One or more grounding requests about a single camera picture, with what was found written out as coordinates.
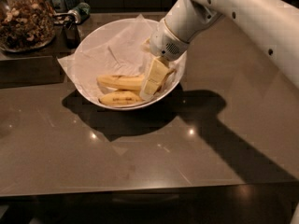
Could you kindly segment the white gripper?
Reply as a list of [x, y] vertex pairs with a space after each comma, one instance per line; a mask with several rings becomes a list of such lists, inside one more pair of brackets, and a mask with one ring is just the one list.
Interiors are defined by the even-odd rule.
[[[213, 9], [193, 0], [177, 0], [155, 30], [142, 44], [144, 51], [169, 62], [177, 60], [201, 32], [210, 28], [221, 18]], [[150, 100], [167, 80], [171, 69], [161, 58], [154, 58], [145, 73], [139, 93], [143, 100]]]

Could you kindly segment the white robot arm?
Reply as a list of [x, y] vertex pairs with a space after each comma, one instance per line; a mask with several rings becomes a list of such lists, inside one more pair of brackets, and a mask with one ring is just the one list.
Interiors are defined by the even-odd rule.
[[151, 33], [148, 49], [173, 62], [222, 16], [231, 19], [299, 87], [299, 11], [281, 0], [177, 0]]

